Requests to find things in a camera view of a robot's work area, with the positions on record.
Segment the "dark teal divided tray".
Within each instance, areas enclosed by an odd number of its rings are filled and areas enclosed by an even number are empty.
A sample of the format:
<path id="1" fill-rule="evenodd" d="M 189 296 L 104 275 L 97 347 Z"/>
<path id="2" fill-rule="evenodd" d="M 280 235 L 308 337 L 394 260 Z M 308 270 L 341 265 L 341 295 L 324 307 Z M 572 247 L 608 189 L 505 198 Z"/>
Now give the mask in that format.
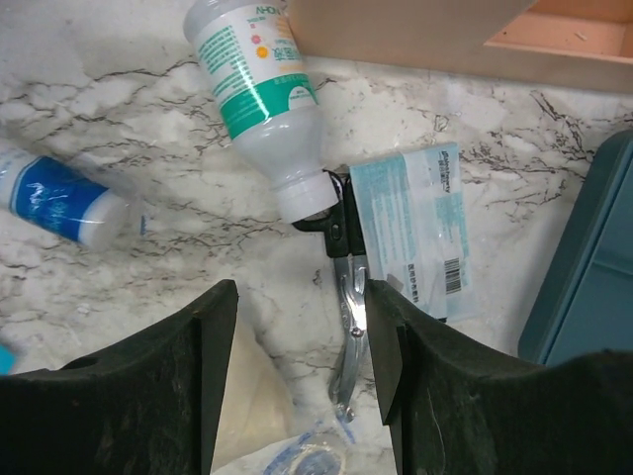
<path id="1" fill-rule="evenodd" d="M 597 150 L 518 341 L 548 366 L 632 347 L 632 133 Z"/>

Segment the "white bottle blue label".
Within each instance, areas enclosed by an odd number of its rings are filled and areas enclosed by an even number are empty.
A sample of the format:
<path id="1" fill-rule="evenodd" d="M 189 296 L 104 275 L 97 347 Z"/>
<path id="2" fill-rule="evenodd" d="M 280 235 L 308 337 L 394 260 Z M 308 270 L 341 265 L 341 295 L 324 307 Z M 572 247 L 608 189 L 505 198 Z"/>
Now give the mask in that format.
<path id="1" fill-rule="evenodd" d="M 75 168 L 2 142 L 1 208 L 45 231 L 102 250 L 123 231 L 131 204 Z"/>

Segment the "tape roll in bag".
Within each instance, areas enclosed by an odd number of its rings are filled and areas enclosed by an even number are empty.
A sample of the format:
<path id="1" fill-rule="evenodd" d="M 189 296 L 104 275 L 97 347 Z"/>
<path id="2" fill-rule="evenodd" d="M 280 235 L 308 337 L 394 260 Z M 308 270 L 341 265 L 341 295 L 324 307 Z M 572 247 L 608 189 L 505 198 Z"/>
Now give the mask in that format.
<path id="1" fill-rule="evenodd" d="M 356 444 L 348 424 L 316 424 L 282 449 L 261 471 L 264 475 L 341 475 L 347 452 Z"/>

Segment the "white bottle green label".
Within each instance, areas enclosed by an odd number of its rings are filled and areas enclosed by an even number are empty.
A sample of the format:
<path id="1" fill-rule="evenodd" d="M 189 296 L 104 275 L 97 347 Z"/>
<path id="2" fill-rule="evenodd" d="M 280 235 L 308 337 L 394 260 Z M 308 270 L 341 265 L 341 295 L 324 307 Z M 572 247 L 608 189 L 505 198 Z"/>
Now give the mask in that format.
<path id="1" fill-rule="evenodd" d="M 183 24 L 236 151 L 294 223 L 338 201 L 321 161 L 323 121 L 277 1 L 197 1 Z"/>

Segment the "zip bag of bandages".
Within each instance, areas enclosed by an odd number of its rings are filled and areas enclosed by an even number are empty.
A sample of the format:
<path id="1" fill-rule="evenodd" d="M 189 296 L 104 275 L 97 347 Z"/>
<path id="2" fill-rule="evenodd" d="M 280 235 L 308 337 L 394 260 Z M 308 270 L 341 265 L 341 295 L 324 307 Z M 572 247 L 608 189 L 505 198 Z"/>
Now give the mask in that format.
<path id="1" fill-rule="evenodd" d="M 291 437 L 293 400 L 252 327 L 237 320 L 228 363 L 212 469 Z"/>

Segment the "orange plastic file organizer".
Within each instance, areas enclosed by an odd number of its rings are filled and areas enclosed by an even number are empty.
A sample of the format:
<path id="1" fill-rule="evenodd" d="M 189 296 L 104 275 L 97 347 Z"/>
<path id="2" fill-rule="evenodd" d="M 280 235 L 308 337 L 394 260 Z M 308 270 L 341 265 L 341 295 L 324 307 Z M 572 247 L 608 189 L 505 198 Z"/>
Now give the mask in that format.
<path id="1" fill-rule="evenodd" d="M 302 52 L 629 94 L 627 0 L 291 1 Z"/>

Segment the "black handled scissors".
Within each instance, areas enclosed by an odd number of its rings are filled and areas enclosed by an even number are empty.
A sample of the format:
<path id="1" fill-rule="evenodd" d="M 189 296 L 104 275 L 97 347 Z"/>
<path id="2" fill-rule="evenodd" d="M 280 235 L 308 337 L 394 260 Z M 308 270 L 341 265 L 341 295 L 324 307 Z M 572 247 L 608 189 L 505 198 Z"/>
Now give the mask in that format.
<path id="1" fill-rule="evenodd" d="M 338 202 L 314 218 L 293 223 L 293 227 L 303 233 L 322 234 L 326 255 L 333 263 L 344 339 L 328 396 L 337 417 L 349 423 L 355 417 L 351 401 L 369 347 L 365 311 L 369 264 L 351 178 L 333 171 L 329 177 Z"/>

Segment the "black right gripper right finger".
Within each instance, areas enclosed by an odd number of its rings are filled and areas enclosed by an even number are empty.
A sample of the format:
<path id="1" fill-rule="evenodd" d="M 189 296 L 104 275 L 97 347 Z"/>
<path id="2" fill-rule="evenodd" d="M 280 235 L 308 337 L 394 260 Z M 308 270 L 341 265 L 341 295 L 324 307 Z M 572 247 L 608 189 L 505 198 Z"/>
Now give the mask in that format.
<path id="1" fill-rule="evenodd" d="M 401 474 L 628 474 L 632 356 L 546 367 L 441 323 L 388 283 L 365 291 L 382 422 Z"/>

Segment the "light blue mask packet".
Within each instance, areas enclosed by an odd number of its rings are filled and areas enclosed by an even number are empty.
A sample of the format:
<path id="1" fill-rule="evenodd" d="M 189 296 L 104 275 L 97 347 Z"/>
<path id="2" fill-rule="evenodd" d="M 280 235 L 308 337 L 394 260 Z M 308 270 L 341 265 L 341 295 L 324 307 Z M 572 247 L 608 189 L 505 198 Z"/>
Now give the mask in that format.
<path id="1" fill-rule="evenodd" d="M 349 172 L 370 277 L 437 320 L 475 316 L 459 147 L 397 152 Z"/>

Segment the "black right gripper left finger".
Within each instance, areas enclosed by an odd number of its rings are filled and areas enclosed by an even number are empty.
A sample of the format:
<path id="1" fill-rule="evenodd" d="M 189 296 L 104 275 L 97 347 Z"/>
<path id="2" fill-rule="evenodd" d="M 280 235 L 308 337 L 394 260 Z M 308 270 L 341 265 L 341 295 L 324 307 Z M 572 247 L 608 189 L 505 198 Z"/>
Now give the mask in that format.
<path id="1" fill-rule="evenodd" d="M 238 293 L 224 280 L 57 370 L 1 380 L 5 474 L 207 474 Z"/>

